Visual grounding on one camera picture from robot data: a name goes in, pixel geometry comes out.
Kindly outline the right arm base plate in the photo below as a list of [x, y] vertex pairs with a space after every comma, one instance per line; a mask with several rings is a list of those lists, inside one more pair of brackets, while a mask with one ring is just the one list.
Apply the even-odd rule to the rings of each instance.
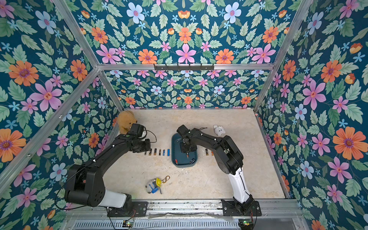
[[248, 199], [244, 203], [240, 203], [236, 200], [221, 200], [222, 210], [224, 216], [262, 216], [261, 208], [258, 201], [253, 198]]

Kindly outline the teal plastic storage box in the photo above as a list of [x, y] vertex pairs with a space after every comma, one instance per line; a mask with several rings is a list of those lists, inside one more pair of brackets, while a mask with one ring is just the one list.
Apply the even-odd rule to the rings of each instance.
[[183, 144], [181, 136], [176, 133], [172, 136], [171, 159], [172, 163], [178, 168], [192, 167], [198, 160], [197, 150], [193, 152], [182, 152], [181, 144]]

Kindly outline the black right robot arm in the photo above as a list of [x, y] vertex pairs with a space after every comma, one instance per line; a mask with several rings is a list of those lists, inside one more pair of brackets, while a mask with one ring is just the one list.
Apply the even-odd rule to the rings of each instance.
[[215, 137], [198, 128], [189, 130], [184, 125], [177, 129], [177, 133], [183, 140], [180, 144], [182, 152], [193, 152], [197, 146], [201, 146], [214, 153], [218, 167], [228, 175], [236, 203], [245, 205], [253, 202], [244, 180], [243, 154], [230, 136]]

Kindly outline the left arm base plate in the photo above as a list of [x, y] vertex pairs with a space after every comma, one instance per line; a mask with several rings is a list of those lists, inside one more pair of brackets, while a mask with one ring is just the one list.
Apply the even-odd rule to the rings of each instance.
[[122, 208], [108, 208], [107, 216], [110, 218], [144, 217], [148, 210], [148, 202], [127, 202]]

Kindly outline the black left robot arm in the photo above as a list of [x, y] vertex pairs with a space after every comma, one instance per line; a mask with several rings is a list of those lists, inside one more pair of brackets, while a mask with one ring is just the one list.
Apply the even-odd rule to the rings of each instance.
[[64, 199], [66, 202], [88, 207], [122, 208], [128, 200], [124, 193], [106, 189], [104, 174], [124, 154], [141, 153], [151, 149], [150, 139], [133, 135], [118, 135], [100, 154], [68, 171]]

